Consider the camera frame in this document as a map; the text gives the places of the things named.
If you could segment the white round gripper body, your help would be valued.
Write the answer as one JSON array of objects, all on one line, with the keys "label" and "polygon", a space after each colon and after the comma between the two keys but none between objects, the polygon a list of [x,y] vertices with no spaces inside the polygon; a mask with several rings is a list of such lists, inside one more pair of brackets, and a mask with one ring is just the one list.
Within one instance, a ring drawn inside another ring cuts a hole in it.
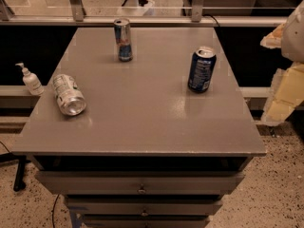
[{"label": "white round gripper body", "polygon": [[304,0],[288,17],[281,39],[282,56],[293,62],[304,62]]}]

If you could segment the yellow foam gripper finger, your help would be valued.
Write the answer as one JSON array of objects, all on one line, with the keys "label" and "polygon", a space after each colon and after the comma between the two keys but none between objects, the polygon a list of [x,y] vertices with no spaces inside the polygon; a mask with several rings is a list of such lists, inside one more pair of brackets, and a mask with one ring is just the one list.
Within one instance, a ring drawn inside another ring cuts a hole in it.
[{"label": "yellow foam gripper finger", "polygon": [[303,101],[304,64],[293,62],[288,69],[279,68],[276,71],[261,121],[268,126],[277,126],[283,123]]},{"label": "yellow foam gripper finger", "polygon": [[276,27],[272,32],[263,37],[263,39],[260,41],[260,44],[263,47],[270,49],[281,48],[284,27],[285,24],[281,24]]}]

